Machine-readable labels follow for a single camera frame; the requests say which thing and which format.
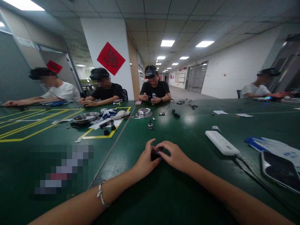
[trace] phone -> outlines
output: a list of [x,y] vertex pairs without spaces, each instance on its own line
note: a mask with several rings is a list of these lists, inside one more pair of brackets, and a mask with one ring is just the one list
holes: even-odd
[[262,151],[262,171],[271,180],[300,194],[300,177],[291,161]]

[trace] table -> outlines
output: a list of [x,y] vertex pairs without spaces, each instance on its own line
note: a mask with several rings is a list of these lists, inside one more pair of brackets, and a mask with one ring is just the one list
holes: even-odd
[[[146,142],[156,138],[154,144],[163,140],[178,144],[188,157],[207,170],[261,200],[291,221],[300,223],[299,218],[241,170],[238,162],[222,155],[204,134],[212,126],[218,126],[221,134],[241,151],[241,156],[254,172],[299,209],[299,196],[260,175],[259,153],[244,140],[253,136],[266,137],[300,149],[300,110],[290,104],[250,99],[196,100],[193,104],[198,108],[190,108],[187,102],[182,105],[167,102],[156,106],[146,102],[140,106],[135,106],[135,101],[124,102],[122,109],[130,110],[132,115],[139,108],[149,107],[156,119],[154,128],[148,129],[149,119],[130,118],[124,120],[109,138],[103,138],[101,129],[67,129],[70,122],[51,124],[52,120],[73,118],[85,112],[99,112],[101,107],[75,109],[76,105],[80,105],[72,103],[53,107],[51,111],[44,111],[42,106],[30,106],[31,111],[26,112],[0,108],[1,181],[6,184],[0,187],[2,203],[5,205],[1,218],[10,223],[30,222],[74,194],[98,185],[102,179],[110,179],[130,169],[144,150]],[[181,117],[173,117],[172,109]],[[229,114],[212,116],[213,110],[224,110]],[[162,112],[165,112],[165,116],[159,116]],[[247,113],[254,117],[241,118],[236,113]],[[16,122],[41,118],[42,121]],[[74,143],[80,137],[83,137],[81,142]],[[57,167],[67,163],[65,159],[74,159],[72,153],[82,151],[87,152],[85,159],[77,162],[72,177],[62,182],[62,188],[49,189],[57,194],[34,194],[35,188],[41,186],[41,180],[53,179],[49,176],[55,173]],[[236,223],[203,187],[166,162],[127,190],[95,223],[153,224],[158,221],[167,224]]]

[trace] floor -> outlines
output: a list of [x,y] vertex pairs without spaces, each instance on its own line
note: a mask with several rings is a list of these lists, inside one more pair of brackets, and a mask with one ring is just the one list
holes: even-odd
[[189,91],[179,87],[174,87],[169,85],[170,93],[173,99],[216,99],[215,97],[210,97],[208,95],[200,94],[198,92]]

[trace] ceiling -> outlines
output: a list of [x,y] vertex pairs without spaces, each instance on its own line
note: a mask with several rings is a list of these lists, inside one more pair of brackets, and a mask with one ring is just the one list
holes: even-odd
[[[145,65],[182,68],[282,23],[300,23],[299,0],[33,0],[45,12],[19,14],[65,37],[72,58],[92,63],[80,17],[124,18]],[[175,40],[161,47],[162,40]],[[196,48],[201,41],[215,41]]]

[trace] young man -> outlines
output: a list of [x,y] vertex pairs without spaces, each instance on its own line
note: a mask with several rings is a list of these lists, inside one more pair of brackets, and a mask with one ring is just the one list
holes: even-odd
[[97,83],[98,87],[91,96],[79,99],[78,102],[83,106],[96,107],[123,99],[121,85],[110,82],[110,76],[106,69],[93,69],[90,78]]
[[147,66],[145,68],[145,77],[148,79],[148,82],[143,84],[142,90],[138,97],[139,100],[148,101],[148,96],[153,96],[153,94],[155,94],[155,97],[151,98],[151,102],[153,104],[171,100],[169,86],[166,82],[159,80],[156,66]]
[[272,77],[277,77],[280,72],[275,68],[264,69],[257,74],[257,80],[249,85],[243,87],[241,91],[241,98],[258,98],[264,95],[270,94],[264,84],[272,79]]
[[29,77],[33,80],[40,80],[49,91],[39,97],[19,101],[7,101],[3,104],[4,106],[33,105],[55,100],[78,101],[80,98],[80,94],[74,85],[58,79],[57,73],[48,68],[35,68],[30,71]]

